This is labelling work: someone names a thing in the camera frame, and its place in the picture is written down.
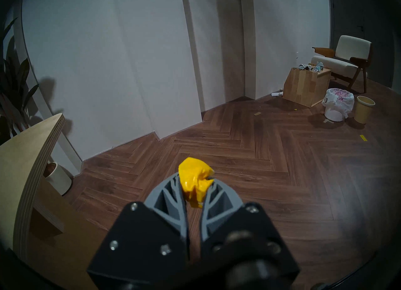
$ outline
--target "wooden floor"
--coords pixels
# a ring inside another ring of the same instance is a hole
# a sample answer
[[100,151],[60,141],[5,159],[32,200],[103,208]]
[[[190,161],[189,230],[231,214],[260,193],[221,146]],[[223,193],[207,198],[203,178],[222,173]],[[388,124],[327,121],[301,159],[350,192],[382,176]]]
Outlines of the wooden floor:
[[[263,205],[301,267],[294,288],[334,282],[388,242],[400,219],[401,97],[371,81],[367,96],[376,107],[365,126],[323,123],[321,104],[282,97],[227,103],[170,137],[152,133],[88,159],[65,198],[107,230],[124,205],[196,157],[243,201]],[[192,260],[199,214],[188,208]]]

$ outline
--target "wooden box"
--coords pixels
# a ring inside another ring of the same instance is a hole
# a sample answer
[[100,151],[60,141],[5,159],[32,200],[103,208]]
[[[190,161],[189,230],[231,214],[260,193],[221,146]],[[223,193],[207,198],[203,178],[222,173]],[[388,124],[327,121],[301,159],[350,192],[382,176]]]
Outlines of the wooden box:
[[330,76],[331,70],[326,68],[320,72],[292,68],[284,83],[283,98],[313,107],[324,99]]

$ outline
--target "wooden table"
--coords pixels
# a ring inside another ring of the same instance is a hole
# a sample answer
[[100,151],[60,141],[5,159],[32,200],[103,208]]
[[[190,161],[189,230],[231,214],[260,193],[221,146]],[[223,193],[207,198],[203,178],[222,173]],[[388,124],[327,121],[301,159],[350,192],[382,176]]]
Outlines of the wooden table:
[[320,72],[292,68],[284,83],[283,98],[313,107],[324,99],[330,76],[331,70],[327,68]]
[[57,285],[96,289],[86,268],[105,232],[77,213],[43,177],[64,124],[63,115],[57,114],[0,146],[0,241]]

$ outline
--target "chair seat cushion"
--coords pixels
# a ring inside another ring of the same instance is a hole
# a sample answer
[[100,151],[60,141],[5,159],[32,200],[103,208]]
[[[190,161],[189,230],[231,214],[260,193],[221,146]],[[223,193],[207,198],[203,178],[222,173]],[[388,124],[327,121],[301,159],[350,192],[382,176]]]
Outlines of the chair seat cushion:
[[356,65],[353,65],[352,63],[323,56],[313,56],[311,63],[316,64],[319,61],[323,62],[325,68],[331,69],[332,73],[340,74],[342,76],[350,78],[354,77],[355,72],[357,71],[358,68]]

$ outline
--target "yellow crumpled plastic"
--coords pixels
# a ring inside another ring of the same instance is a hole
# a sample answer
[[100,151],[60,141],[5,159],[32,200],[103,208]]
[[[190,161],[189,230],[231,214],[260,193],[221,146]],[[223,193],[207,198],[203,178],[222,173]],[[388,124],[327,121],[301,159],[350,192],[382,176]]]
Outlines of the yellow crumpled plastic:
[[188,157],[178,166],[185,199],[192,207],[202,208],[206,191],[213,183],[213,179],[207,180],[207,178],[214,173],[208,164],[192,157]]

